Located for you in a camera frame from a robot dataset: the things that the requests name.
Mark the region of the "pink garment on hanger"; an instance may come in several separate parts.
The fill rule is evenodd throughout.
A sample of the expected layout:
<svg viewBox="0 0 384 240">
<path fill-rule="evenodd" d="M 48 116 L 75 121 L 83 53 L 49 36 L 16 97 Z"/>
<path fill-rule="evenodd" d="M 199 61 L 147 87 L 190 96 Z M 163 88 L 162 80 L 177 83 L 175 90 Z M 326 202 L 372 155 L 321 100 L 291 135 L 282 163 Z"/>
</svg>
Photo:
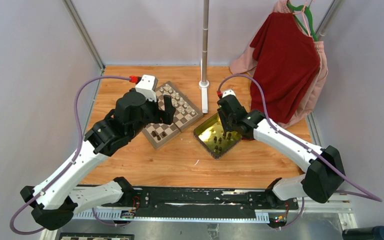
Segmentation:
<svg viewBox="0 0 384 240">
<path fill-rule="evenodd" d="M 289 10 L 289 8 L 287 7 L 287 0 L 277 1 L 275 3 L 271 13 L 293 14 L 292 11 Z M 298 29 L 304 35 L 308 36 L 304 32 L 303 28 L 297 23 L 296 20 L 295 20 L 295 23 L 298 26 Z M 327 64 L 327 57 L 326 57 L 325 50 L 324 50 L 324 42 L 323 41 L 314 41 L 314 40 L 313 40 L 313 42 L 315 45 L 315 50 L 316 50 L 318 57 L 319 57 L 319 63 L 320 63 L 319 71 L 318 71 L 317 75 L 313 78 L 306 94 L 304 95 L 304 97 L 300 101 L 298 108 L 295 111 L 294 115 L 292 116 L 291 120 L 288 123 L 280 123 L 280 122 L 275 122 L 273 120 L 275 123 L 277 123 L 278 125 L 280 125 L 283 128 L 288 128 L 289 126 L 296 124 L 297 122 L 304 119 L 309 113 L 311 113 L 314 110 L 316 103 L 317 103 L 317 100 L 318 100 L 318 98 L 321 94 L 321 91 L 323 89 L 323 86 L 326 82 L 326 78 L 328 75 L 328 64 Z M 232 74 L 235 75 L 235 74 L 247 73 L 253 77 L 254 72 L 255 72 L 255 68 L 257 66 L 257 62 L 255 60 L 253 60 L 253 58 L 252 58 L 253 48 L 250 47 L 250 43 L 245 48 L 242 55 L 230 63 L 229 69 L 230 69 Z M 263 105 L 263 111 L 261 111 L 261 112 L 267 111 L 266 103 L 264 102 L 262 105 Z"/>
</svg>

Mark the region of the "red shirt on hanger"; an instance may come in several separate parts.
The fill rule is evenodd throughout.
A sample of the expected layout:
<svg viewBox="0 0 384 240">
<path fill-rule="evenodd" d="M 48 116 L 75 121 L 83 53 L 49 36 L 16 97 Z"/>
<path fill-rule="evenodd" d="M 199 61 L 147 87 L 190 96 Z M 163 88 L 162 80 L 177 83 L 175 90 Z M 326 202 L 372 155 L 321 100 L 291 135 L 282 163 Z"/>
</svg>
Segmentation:
<svg viewBox="0 0 384 240">
<path fill-rule="evenodd" d="M 249 45 L 257 62 L 250 85 L 251 109 L 276 123 L 288 123 L 319 72 L 313 39 L 303 34 L 291 13 L 271 13 Z"/>
</svg>

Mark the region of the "dark blue bottle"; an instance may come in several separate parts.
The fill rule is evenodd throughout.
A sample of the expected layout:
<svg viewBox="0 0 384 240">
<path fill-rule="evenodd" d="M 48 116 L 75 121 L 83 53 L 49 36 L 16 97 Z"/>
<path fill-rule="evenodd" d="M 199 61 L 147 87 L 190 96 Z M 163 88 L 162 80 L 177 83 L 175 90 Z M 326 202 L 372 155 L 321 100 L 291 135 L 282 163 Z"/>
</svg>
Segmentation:
<svg viewBox="0 0 384 240">
<path fill-rule="evenodd" d="M 346 229 L 342 232 L 343 240 L 384 240 L 384 226 Z"/>
</svg>

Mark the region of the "grey metal stand pole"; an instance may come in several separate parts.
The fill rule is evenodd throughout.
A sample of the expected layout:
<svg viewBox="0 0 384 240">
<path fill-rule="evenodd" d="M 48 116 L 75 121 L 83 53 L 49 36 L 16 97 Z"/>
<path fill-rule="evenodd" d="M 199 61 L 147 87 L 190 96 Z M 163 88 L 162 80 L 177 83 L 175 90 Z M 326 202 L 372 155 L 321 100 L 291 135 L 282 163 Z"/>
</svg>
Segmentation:
<svg viewBox="0 0 384 240">
<path fill-rule="evenodd" d="M 209 38 L 209 10 L 210 1 L 203 1 L 203 25 L 202 25 L 202 56 L 201 56 L 201 79 L 199 86 L 201 88 L 207 88 L 209 86 L 208 81 L 208 38 Z"/>
</svg>

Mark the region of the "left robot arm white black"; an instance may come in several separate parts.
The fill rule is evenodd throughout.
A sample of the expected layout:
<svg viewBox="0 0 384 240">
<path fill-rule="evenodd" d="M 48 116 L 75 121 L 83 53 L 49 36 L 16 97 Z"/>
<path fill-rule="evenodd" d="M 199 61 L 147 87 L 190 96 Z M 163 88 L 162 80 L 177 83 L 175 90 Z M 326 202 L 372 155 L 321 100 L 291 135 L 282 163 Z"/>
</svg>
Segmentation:
<svg viewBox="0 0 384 240">
<path fill-rule="evenodd" d="M 149 98 L 132 88 L 116 101 L 115 108 L 80 140 L 81 146 L 50 177 L 36 186 L 25 186 L 20 194 L 32 207 L 35 222 L 47 230 L 66 225 L 74 215 L 105 204 L 129 206 L 136 198 L 133 186 L 116 177 L 109 183 L 75 190 L 95 167 L 126 146 L 148 124 L 172 124 L 175 107 L 170 95 Z"/>
</svg>

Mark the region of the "green clothes hanger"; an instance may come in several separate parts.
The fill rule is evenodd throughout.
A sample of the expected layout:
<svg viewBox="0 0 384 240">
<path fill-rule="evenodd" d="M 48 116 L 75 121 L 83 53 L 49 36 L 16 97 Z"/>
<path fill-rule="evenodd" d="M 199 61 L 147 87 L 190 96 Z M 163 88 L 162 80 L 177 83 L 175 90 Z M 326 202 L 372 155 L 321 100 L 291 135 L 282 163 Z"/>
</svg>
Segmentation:
<svg viewBox="0 0 384 240">
<path fill-rule="evenodd" d="M 304 4 L 294 6 L 291 4 L 290 0 L 286 1 L 286 6 L 289 10 L 292 11 L 292 14 L 294 15 L 295 20 L 297 23 L 302 27 L 304 32 L 311 37 L 315 42 L 318 42 L 319 39 L 316 35 L 315 29 L 314 29 L 314 19 L 312 12 L 310 10 L 310 5 L 312 1 L 306 0 Z"/>
</svg>

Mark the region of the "aluminium rail frame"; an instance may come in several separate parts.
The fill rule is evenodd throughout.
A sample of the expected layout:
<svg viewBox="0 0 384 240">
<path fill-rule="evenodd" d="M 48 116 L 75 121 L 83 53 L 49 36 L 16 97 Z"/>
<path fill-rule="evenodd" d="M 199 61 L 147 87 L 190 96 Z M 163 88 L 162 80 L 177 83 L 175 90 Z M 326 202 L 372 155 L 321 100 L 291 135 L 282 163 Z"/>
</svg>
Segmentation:
<svg viewBox="0 0 384 240">
<path fill-rule="evenodd" d="M 262 189 L 137 186 L 135 200 L 76 214 L 42 240 L 340 240 L 356 228 L 349 198 L 294 198 L 270 208 Z"/>
</svg>

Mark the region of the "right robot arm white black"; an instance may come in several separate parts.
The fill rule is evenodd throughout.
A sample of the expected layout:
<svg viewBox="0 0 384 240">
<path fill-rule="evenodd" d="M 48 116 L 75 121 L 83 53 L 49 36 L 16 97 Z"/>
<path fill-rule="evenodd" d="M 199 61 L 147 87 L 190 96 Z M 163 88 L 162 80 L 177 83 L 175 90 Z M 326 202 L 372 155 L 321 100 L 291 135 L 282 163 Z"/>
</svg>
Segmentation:
<svg viewBox="0 0 384 240">
<path fill-rule="evenodd" d="M 259 110 L 247 112 L 233 93 L 224 93 L 217 101 L 218 115 L 225 132 L 237 132 L 246 140 L 267 144 L 292 160 L 304 173 L 292 178 L 279 177 L 264 191 L 263 201 L 278 209 L 285 201 L 309 197 L 324 204 L 336 192 L 345 173 L 339 151 L 297 138 L 272 123 Z"/>
</svg>

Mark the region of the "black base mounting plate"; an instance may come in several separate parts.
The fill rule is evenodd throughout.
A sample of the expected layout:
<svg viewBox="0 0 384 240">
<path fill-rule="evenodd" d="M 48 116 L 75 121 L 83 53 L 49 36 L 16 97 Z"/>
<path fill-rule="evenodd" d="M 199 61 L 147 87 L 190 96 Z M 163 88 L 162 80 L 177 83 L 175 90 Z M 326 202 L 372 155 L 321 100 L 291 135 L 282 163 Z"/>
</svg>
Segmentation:
<svg viewBox="0 0 384 240">
<path fill-rule="evenodd" d="M 253 219 L 257 210 L 285 213 L 299 208 L 297 200 L 271 206 L 263 189 L 138 186 L 130 200 L 105 207 L 137 210 L 137 217 L 190 219 Z"/>
</svg>

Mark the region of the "gold metal tray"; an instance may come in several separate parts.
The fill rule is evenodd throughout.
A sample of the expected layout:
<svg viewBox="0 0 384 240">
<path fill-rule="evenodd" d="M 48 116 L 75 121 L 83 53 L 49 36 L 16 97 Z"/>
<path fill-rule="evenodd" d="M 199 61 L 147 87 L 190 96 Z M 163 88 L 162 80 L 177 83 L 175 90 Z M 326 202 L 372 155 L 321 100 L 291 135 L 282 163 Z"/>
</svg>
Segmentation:
<svg viewBox="0 0 384 240">
<path fill-rule="evenodd" d="M 236 131 L 224 131 L 217 113 L 197 126 L 193 135 L 215 160 L 220 159 L 242 140 L 242 136 Z"/>
</svg>

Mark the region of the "white stand base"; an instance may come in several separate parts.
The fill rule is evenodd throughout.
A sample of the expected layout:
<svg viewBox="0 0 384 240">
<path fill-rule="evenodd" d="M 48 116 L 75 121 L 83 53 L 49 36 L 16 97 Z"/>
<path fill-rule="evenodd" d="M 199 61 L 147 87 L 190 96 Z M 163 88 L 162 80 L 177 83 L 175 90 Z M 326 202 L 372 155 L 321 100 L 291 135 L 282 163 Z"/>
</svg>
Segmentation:
<svg viewBox="0 0 384 240">
<path fill-rule="evenodd" d="M 207 114 L 209 112 L 208 88 L 210 83 L 208 80 L 200 80 L 198 85 L 201 91 L 201 111 Z"/>
</svg>

